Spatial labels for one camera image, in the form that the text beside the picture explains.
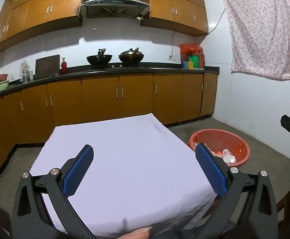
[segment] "blue gripper pad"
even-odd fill
[[[195,150],[196,159],[204,171],[214,192],[219,194],[222,198],[227,193],[226,178],[215,164],[211,156],[208,154],[202,144],[198,144]]]
[[[66,197],[75,194],[84,175],[86,174],[88,168],[90,167],[93,161],[94,157],[93,148],[90,145],[86,145],[82,150],[83,153],[80,155],[78,160],[75,162],[73,167],[69,170],[69,172],[63,179],[62,192]]]

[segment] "floral curtain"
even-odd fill
[[[290,0],[223,0],[233,72],[290,79]]]

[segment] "orange plastic bag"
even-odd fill
[[[179,47],[180,47],[180,52],[184,54],[198,55],[199,52],[203,52],[203,48],[194,43],[179,45]]]

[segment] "metal screw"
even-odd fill
[[[29,173],[28,173],[28,172],[24,172],[24,173],[22,174],[22,178],[28,178],[28,176],[29,176]]]
[[[239,170],[238,170],[237,167],[231,167],[231,168],[230,168],[230,171],[231,171],[232,173],[238,173],[238,172],[239,172]]]
[[[261,171],[260,174],[263,177],[267,177],[268,176],[268,173],[266,171]]]
[[[51,174],[52,175],[57,175],[59,173],[59,169],[58,168],[54,168],[51,170]]]

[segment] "black countertop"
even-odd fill
[[[27,82],[25,84],[20,83],[19,80],[10,83],[9,87],[0,92],[0,96],[15,91],[18,89],[28,88],[31,86],[45,84],[55,81],[73,79],[73,78],[82,78],[89,76],[99,76],[99,75],[109,75],[109,74],[127,74],[127,73],[155,73],[155,72],[179,72],[179,73],[216,73],[219,74],[219,67],[209,67],[206,66],[204,70],[187,70],[179,68],[179,64],[167,64],[167,63],[146,63],[146,67],[131,67],[131,68],[114,68],[109,70],[93,70],[90,65],[87,66],[78,66],[68,68],[67,74],[59,74],[55,76],[50,76],[46,78],[41,78]]]

